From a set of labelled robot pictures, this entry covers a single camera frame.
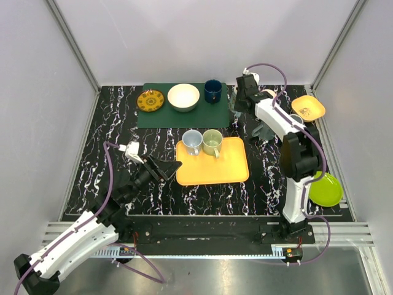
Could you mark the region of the pink mug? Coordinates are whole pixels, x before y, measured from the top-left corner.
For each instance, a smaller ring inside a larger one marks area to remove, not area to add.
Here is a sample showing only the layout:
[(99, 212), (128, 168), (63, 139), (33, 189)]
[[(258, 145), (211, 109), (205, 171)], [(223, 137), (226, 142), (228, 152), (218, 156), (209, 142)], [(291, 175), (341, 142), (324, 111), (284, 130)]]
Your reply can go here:
[(271, 89), (264, 89), (264, 90), (262, 90), (262, 93), (266, 93), (267, 95), (270, 96), (270, 98), (275, 98), (276, 97), (276, 92), (274, 92)]

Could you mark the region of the light blue mug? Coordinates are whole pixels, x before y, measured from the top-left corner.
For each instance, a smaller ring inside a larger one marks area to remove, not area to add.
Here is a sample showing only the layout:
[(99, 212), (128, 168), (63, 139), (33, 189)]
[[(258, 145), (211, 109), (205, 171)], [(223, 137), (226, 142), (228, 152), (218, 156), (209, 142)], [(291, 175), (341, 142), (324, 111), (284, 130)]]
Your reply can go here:
[(197, 130), (188, 130), (182, 136), (182, 143), (189, 155), (198, 156), (202, 149), (203, 135)]

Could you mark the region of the grey mug white inside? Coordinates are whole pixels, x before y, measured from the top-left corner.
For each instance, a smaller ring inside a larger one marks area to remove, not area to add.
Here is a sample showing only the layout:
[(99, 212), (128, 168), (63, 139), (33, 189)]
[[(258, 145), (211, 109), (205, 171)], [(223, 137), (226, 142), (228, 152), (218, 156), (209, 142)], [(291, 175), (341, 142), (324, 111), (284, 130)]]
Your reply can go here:
[(251, 135), (263, 141), (270, 141), (276, 137), (275, 132), (263, 121), (253, 129)]

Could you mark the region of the light green mug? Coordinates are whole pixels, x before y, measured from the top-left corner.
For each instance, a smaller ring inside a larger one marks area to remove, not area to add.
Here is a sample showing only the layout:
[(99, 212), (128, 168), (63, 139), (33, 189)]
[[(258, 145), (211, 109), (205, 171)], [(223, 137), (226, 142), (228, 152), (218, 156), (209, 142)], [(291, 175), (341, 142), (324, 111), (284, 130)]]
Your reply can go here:
[(206, 130), (203, 133), (202, 148), (205, 154), (219, 158), (222, 149), (223, 136), (220, 131), (215, 129)]

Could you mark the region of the dark teal mug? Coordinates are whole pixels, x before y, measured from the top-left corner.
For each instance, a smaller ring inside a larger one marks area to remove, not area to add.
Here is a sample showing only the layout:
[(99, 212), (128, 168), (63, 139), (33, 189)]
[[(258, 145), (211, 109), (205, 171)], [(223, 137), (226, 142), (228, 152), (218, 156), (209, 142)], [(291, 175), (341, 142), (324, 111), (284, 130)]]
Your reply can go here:
[(298, 122), (299, 124), (304, 124), (303, 119), (302, 119), (299, 115), (297, 115), (297, 114), (291, 114), (290, 116), (291, 116), (291, 118), (292, 118), (293, 120), (295, 120), (295, 121)]

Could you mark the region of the orange and blue mug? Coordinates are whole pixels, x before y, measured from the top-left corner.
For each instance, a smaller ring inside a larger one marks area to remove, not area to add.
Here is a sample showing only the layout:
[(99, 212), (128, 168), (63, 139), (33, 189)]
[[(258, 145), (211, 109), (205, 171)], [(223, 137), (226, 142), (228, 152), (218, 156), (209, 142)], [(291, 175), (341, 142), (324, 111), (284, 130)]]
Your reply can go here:
[(229, 109), (235, 117), (241, 117), (241, 115), (246, 112), (246, 108), (247, 105), (244, 102), (242, 93), (238, 93), (237, 86), (234, 86), (229, 99)]

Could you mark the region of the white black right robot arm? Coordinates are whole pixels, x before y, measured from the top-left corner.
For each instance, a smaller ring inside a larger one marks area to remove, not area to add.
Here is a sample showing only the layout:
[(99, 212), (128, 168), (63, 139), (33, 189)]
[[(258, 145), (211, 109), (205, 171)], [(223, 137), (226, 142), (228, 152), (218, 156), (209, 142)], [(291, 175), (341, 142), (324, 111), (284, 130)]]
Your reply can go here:
[(286, 200), (272, 236), (279, 237), (284, 243), (293, 243), (306, 232), (306, 205), (311, 183), (316, 180), (316, 172), (326, 168), (319, 132), (291, 118), (277, 104), (276, 97), (263, 94), (253, 74), (243, 74), (236, 78), (236, 82), (235, 111), (252, 114), (281, 140), (279, 165), (287, 179)]

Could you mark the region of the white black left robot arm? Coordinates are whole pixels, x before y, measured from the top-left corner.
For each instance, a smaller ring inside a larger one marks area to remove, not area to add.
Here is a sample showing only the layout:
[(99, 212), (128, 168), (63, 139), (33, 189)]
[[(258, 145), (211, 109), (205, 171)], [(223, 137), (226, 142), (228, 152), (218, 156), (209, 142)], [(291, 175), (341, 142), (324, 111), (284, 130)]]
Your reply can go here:
[(54, 294), (60, 283), (92, 254), (115, 242), (135, 238), (134, 222), (125, 205), (152, 181), (163, 184), (181, 167), (180, 161), (143, 157), (135, 173), (124, 171), (119, 178), (111, 170), (109, 187), (68, 229), (40, 251), (14, 259), (18, 283), (28, 294)]

